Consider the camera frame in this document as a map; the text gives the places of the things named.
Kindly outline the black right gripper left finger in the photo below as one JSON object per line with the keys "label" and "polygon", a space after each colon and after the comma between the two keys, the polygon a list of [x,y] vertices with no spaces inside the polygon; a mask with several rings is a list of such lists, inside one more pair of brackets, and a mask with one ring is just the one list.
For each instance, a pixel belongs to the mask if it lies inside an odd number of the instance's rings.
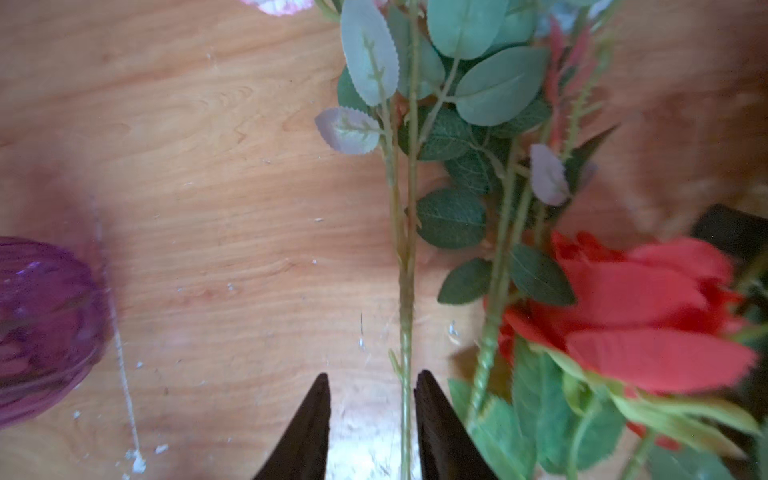
{"label": "black right gripper left finger", "polygon": [[323,480],[329,451],[331,392],[319,374],[253,480]]}

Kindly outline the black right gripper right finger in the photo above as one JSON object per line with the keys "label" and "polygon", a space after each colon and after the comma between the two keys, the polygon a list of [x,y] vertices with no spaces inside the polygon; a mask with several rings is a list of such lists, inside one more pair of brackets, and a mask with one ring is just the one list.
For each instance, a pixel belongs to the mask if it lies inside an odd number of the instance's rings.
{"label": "black right gripper right finger", "polygon": [[418,374],[414,398],[423,479],[497,480],[429,370]]}

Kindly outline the purple ribbed glass vase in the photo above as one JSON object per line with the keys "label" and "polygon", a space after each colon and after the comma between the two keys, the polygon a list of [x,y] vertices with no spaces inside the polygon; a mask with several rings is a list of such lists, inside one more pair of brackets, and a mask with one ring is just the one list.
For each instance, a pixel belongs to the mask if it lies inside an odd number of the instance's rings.
{"label": "purple ribbed glass vase", "polygon": [[102,358],[107,295],[71,251],[19,237],[1,240],[1,426],[63,400]]}

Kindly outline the small pink white spray stem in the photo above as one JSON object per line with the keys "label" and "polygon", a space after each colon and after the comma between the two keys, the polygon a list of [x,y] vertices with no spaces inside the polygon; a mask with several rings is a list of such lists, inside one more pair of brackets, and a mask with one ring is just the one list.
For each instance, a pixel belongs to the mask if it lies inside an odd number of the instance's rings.
{"label": "small pink white spray stem", "polygon": [[399,268],[399,346],[393,365],[411,385],[417,240],[442,249],[473,244],[457,198],[419,198],[418,163],[481,152],[504,170],[485,137],[552,123],[575,84],[580,51],[613,10],[610,1],[322,1],[338,20],[346,68],[338,107],[316,120],[347,155],[380,148]]}

